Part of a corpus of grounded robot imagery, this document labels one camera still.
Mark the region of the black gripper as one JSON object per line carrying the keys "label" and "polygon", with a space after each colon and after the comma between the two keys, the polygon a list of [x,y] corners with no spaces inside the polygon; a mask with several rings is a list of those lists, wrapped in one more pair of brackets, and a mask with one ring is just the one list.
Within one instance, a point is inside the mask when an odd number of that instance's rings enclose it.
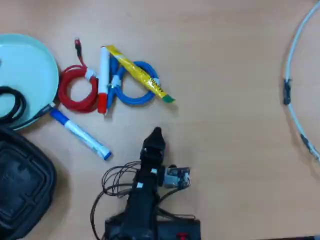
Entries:
{"label": "black gripper", "polygon": [[146,173],[157,175],[163,165],[165,149],[166,142],[162,135],[162,128],[157,126],[143,141],[140,152],[140,169]]}

